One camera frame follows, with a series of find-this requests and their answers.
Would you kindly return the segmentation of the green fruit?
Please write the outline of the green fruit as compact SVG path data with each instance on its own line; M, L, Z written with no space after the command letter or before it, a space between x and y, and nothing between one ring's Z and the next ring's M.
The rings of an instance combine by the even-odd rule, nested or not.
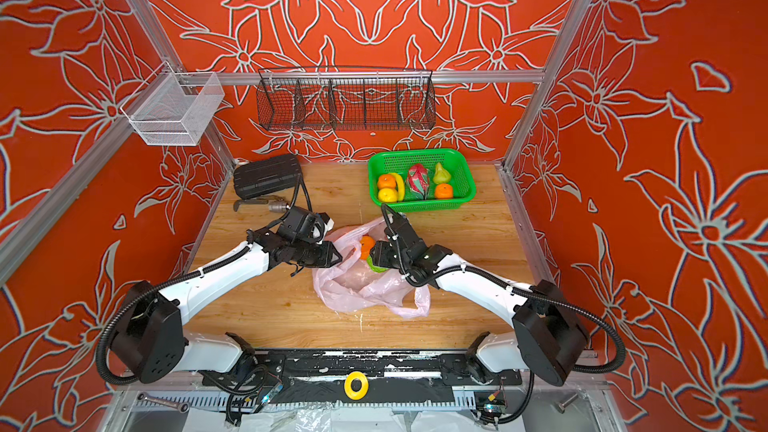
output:
M436 185L447 184L452 178L451 173L443 166L442 163L437 163L434 168L432 181Z
M367 257L366 263L367 263L368 267L370 268L370 270L375 272L375 273L386 273L389 270L389 268L387 268L387 267L381 267L381 266L375 265L373 263L372 257L370 257L370 256Z

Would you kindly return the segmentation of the pink plastic bag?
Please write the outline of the pink plastic bag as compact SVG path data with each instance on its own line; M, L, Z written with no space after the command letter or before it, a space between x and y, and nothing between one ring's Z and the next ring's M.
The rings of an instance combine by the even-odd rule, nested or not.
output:
M319 299L340 313L382 306L404 319L428 316L430 292L409 285L396 269L372 268L362 258L365 237L384 240L384 220L377 218L362 225L346 226L328 235L342 261L312 271L313 288Z

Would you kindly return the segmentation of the orange mandarin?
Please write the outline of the orange mandarin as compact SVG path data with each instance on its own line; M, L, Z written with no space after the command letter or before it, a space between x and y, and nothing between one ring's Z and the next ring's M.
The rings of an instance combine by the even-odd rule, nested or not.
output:
M434 191L434 196L438 200L448 200L454 198L453 187L449 183L437 184Z
M377 179L377 188L381 189L397 189L397 179L393 174L382 174Z
M364 235L360 239L362 261L367 261L370 257L372 249L375 247L376 240L369 235Z

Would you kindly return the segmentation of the pink dragon fruit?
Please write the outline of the pink dragon fruit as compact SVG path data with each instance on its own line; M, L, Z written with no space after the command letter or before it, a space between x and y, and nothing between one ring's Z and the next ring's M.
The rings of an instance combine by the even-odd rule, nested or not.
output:
M430 181L428 169L421 163L412 165L408 170L407 182L410 190L422 200L429 194Z

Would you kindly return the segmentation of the yellow mandarin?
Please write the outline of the yellow mandarin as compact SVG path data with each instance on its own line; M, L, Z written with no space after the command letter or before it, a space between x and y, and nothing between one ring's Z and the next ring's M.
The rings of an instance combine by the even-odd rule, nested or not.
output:
M377 198L382 203L396 203L399 201L399 194L393 188L381 188L378 190Z

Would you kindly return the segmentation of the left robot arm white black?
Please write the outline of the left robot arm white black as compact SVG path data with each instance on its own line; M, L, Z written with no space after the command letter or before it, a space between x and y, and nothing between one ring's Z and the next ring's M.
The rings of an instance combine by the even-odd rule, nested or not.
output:
M149 384L172 372L229 372L246 354L232 337L207 338L185 332L197 314L239 285L281 264L330 268L342 260L327 240L334 222L326 213L290 208L220 258L186 274L152 285L132 286L104 326L94 360L112 385Z

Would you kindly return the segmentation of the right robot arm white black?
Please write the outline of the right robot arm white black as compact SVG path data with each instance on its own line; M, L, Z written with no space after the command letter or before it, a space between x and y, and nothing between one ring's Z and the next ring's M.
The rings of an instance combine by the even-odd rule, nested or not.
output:
M482 269L439 244L427 245L407 217L381 207L387 239L378 241L371 257L375 266L398 270L414 288L433 287L463 297L492 312L512 330L487 334L474 346L474 360L490 372L527 370L553 386L571 373L601 375L618 370L627 349L605 319L565 300L554 283L512 281ZM580 362L589 342L582 321L603 330L613 342L613 358L604 364Z

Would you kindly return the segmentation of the yellow banana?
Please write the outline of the yellow banana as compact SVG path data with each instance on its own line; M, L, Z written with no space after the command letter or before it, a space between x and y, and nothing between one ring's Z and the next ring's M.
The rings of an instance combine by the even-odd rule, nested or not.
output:
M403 202L405 199L405 192L406 192L405 182L400 174L391 172L391 175L394 177L396 182L397 201Z

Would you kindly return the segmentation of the black plastic case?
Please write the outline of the black plastic case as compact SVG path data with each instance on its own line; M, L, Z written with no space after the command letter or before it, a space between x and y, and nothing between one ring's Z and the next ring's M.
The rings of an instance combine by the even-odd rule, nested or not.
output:
M238 166L233 175L236 195L249 200L294 188L302 176L298 158L283 154Z

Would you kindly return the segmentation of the green plastic basket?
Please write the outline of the green plastic basket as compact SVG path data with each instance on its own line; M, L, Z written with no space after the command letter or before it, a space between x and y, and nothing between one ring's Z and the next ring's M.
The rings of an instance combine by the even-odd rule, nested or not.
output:
M368 161L375 205L398 212L457 209L476 195L465 157L453 149L382 152Z

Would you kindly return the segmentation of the yellow tape roll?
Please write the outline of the yellow tape roll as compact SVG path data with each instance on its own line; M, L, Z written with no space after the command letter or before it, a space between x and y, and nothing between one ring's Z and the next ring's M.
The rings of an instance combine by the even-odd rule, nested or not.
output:
M368 377L360 371L349 373L344 381L344 393L352 401L362 400L369 391Z

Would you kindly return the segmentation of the metal wrench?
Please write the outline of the metal wrench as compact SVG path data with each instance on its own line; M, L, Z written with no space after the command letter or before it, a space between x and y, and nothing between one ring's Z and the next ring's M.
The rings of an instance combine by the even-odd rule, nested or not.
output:
M146 402L146 403L149 403L149 404L154 404L154 405L159 405L159 406L162 406L162 407L166 407L166 408L175 410L175 411L177 411L177 412L179 412L181 414L186 414L190 410L190 405L188 403L178 402L178 401L173 401L173 400L164 399L164 398L160 398L160 397L150 396L150 395L146 394L145 392L140 392L137 395L137 400L138 401L143 401L143 402Z

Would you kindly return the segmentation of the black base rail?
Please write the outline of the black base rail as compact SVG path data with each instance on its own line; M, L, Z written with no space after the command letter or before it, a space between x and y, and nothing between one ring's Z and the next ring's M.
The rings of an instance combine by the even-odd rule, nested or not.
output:
M490 396L511 398L523 384L514 370L484 370L463 350L266 349L202 384L247 412L302 408L470 411Z

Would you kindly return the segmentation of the clear plastic wall bin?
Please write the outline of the clear plastic wall bin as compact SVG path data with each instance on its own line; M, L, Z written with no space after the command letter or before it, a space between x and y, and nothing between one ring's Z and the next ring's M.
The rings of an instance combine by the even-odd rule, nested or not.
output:
M188 84L163 62L120 106L121 113L149 146L194 146L203 137L225 96L219 77L205 72Z

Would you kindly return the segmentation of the metal bolt on frame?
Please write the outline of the metal bolt on frame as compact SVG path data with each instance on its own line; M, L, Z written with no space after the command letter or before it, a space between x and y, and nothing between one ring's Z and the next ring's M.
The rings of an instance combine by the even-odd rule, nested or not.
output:
M579 393L574 393L574 394L570 395L569 397L567 397L567 398L565 398L565 399L563 399L563 400L561 400L561 401L559 401L559 402L557 402L555 404L556 410L559 413L563 414L567 410L567 408L571 404L573 404L579 398L580 398L580 394Z

